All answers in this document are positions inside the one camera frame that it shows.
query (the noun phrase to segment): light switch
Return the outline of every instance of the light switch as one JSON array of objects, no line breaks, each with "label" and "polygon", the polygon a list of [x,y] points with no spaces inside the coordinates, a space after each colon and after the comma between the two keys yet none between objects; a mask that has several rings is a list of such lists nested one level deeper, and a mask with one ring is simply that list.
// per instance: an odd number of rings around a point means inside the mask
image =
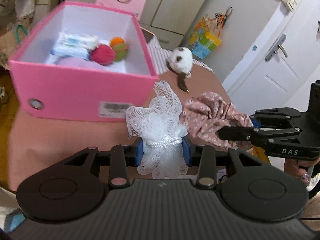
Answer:
[{"label": "light switch", "polygon": [[297,1],[296,0],[282,0],[288,11],[293,12],[294,9],[297,6]]}]

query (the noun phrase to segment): ribbed black surface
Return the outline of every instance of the ribbed black surface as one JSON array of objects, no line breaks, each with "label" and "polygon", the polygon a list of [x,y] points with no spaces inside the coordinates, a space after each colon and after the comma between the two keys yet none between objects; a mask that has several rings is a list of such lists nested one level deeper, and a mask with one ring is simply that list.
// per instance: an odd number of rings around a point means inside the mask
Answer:
[{"label": "ribbed black surface", "polygon": [[189,180],[135,180],[109,193],[93,213],[59,225],[27,220],[10,236],[14,240],[310,240],[300,221],[260,224],[244,220],[212,191]]}]

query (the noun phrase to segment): brown tablecloth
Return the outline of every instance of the brown tablecloth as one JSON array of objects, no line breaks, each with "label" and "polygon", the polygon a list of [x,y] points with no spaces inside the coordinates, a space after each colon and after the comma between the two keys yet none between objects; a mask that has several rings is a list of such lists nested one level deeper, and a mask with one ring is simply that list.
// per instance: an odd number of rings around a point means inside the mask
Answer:
[{"label": "brown tablecloth", "polygon": [[[186,83],[190,93],[186,94],[177,87],[177,75],[166,72],[159,76],[167,81],[172,90],[184,103],[188,98],[198,96],[205,91],[220,94],[230,101],[226,91],[214,73],[194,65],[191,79]],[[145,107],[149,106],[153,92]],[[9,186],[16,190],[18,185],[36,172],[76,153],[89,146],[97,146],[99,150],[110,150],[114,145],[132,143],[135,138],[128,139],[125,122],[79,122],[36,118],[20,109],[8,141]],[[129,169],[129,175],[138,176],[136,168]]]}]

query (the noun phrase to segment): pink floral scrunchie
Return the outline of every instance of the pink floral scrunchie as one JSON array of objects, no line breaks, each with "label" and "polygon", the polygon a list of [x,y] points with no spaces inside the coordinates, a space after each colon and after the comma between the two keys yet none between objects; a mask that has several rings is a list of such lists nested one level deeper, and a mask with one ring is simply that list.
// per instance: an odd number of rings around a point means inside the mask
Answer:
[{"label": "pink floral scrunchie", "polygon": [[232,103],[227,104],[217,93],[205,92],[185,102],[180,121],[188,127],[188,133],[192,137],[199,137],[218,148],[237,146],[248,150],[252,147],[250,142],[227,141],[218,137],[217,131],[224,126],[253,125],[247,114],[239,113]]}]

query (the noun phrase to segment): brown paper bag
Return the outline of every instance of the brown paper bag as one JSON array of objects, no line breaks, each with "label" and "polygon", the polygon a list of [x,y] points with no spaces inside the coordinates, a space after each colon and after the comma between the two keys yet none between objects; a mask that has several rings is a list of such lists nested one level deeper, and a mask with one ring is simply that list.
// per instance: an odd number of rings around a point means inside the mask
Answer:
[{"label": "brown paper bag", "polygon": [[[31,27],[29,19],[24,19],[20,21],[19,24],[24,26],[28,32],[30,31]],[[25,33],[21,30],[21,28],[19,28],[18,37],[20,41],[22,41],[25,36]],[[6,29],[0,30],[0,66],[4,67],[5,69],[9,68],[6,63],[7,59],[17,49],[17,46],[18,41],[15,36],[15,28],[12,28],[9,31]]]}]

